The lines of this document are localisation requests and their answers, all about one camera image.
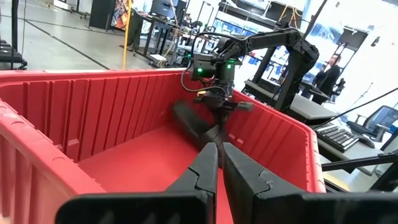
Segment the yellow pole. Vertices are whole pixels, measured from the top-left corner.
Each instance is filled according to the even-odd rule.
[[[124,33],[124,47],[123,47],[123,69],[126,69],[126,54],[127,54],[127,40],[129,36],[129,24],[131,17],[131,0],[128,0],[129,9],[127,10],[127,23],[126,23],[126,32]]]

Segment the concrete floor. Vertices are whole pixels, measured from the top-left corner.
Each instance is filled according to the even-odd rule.
[[[11,43],[11,1],[0,3],[1,38]],[[27,0],[18,10],[19,52],[28,61],[28,70],[122,69],[124,33],[88,28],[88,19],[35,0]],[[150,68],[148,61],[127,53],[126,68]]]

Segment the office chair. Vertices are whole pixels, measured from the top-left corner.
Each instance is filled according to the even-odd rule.
[[[363,125],[358,124],[360,117],[358,114],[355,122],[348,121],[346,124],[351,129],[351,132],[356,134],[365,134],[373,141],[381,142],[385,132],[392,133],[390,127],[398,119],[398,110],[389,106],[381,106],[370,117],[366,118]]]

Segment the poster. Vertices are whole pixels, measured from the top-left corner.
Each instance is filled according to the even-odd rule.
[[[128,9],[129,9],[128,0],[116,0],[111,26],[121,30],[126,30]]]

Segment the red plastic bin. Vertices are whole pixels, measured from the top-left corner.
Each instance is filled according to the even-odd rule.
[[[2,215],[53,223],[78,194],[165,190],[198,154],[170,108],[194,97],[181,72],[0,73]],[[239,92],[234,100],[255,107],[229,117],[230,141],[297,187],[324,192],[314,132]],[[217,223],[232,223],[222,170],[218,178]]]

